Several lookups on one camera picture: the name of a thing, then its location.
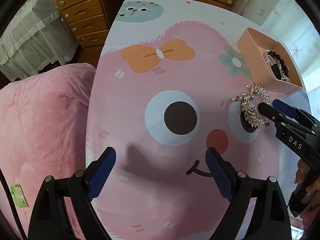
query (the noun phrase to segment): screw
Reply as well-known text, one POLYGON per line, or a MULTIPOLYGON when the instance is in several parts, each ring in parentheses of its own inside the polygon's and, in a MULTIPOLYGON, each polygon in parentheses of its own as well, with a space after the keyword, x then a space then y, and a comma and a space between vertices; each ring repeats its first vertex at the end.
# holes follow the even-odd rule
POLYGON ((270 179, 271 182, 276 182, 277 181, 277 179, 274 176, 270 176, 269 179, 270 179))
POLYGON ((79 177, 83 176, 83 174, 84 174, 83 171, 77 171, 77 172, 75 173, 75 176, 76 176, 77 178, 79 178, 79 177))
POLYGON ((246 176, 247 176, 247 174, 245 174, 243 171, 238 172, 238 177, 245 178, 246 176))
POLYGON ((52 180, 52 176, 46 176, 45 178, 44 178, 44 181, 45 182, 49 182, 49 181, 51 181, 52 180))

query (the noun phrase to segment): pink box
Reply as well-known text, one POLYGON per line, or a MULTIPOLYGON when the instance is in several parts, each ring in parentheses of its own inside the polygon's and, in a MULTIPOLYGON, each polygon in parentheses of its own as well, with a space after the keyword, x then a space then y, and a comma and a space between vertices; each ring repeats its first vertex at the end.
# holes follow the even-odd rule
POLYGON ((278 42, 265 34, 246 28, 237 42, 238 48, 247 65, 251 79, 267 91, 292 95, 302 89, 301 79, 288 51, 278 42), (268 68, 262 54, 266 50, 275 51, 289 67, 291 83, 276 79, 268 68))

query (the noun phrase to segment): black cable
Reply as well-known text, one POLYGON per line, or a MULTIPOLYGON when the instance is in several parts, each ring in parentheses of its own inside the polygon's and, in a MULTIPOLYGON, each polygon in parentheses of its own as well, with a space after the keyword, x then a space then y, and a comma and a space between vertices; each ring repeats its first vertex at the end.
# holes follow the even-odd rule
POLYGON ((23 227, 22 227, 22 224, 21 224, 21 221, 20 221, 16 206, 15 206, 15 204, 13 202, 9 186, 7 184, 7 181, 5 180, 5 177, 4 177, 1 169, 0 169, 0 181, 1 181, 2 187, 4 188, 4 192, 7 195, 7 199, 9 201, 9 205, 10 205, 10 208, 11 208, 11 211, 12 211, 12 214, 13 214, 14 221, 17 224, 17 227, 18 227, 18 230, 19 230, 19 232, 20 232, 20 234, 22 236, 22 239, 23 240, 28 240, 28 238, 26 236, 26 233, 23 230, 23 227))

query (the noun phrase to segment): pink blanket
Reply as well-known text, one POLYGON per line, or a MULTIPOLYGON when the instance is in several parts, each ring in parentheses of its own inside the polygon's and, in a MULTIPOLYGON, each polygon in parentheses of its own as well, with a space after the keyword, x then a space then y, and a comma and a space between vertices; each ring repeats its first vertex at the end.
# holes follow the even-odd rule
MULTIPOLYGON (((65 65, 0 90, 0 168, 9 186, 22 186, 28 207, 17 210, 26 234, 44 177, 61 179, 85 169, 87 115, 95 71, 87 63, 65 65)), ((0 209, 17 231, 1 186, 0 209)), ((70 220, 80 236, 74 214, 70 220)))

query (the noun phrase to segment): pink cartoon tablecloth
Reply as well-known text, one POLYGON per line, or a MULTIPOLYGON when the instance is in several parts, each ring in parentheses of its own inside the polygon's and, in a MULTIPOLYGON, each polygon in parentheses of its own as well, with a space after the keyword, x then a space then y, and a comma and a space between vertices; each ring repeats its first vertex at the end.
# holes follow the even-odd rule
MULTIPOLYGON (((87 165, 107 146, 117 153, 92 201, 113 240, 208 240, 229 204, 205 164, 208 147, 250 177, 278 178, 288 201, 299 158, 273 124, 247 132, 229 101, 252 84, 236 46, 246 27, 264 32, 196 1, 124 2, 100 56, 86 142, 87 165)), ((302 91, 268 94, 310 111, 302 91)))

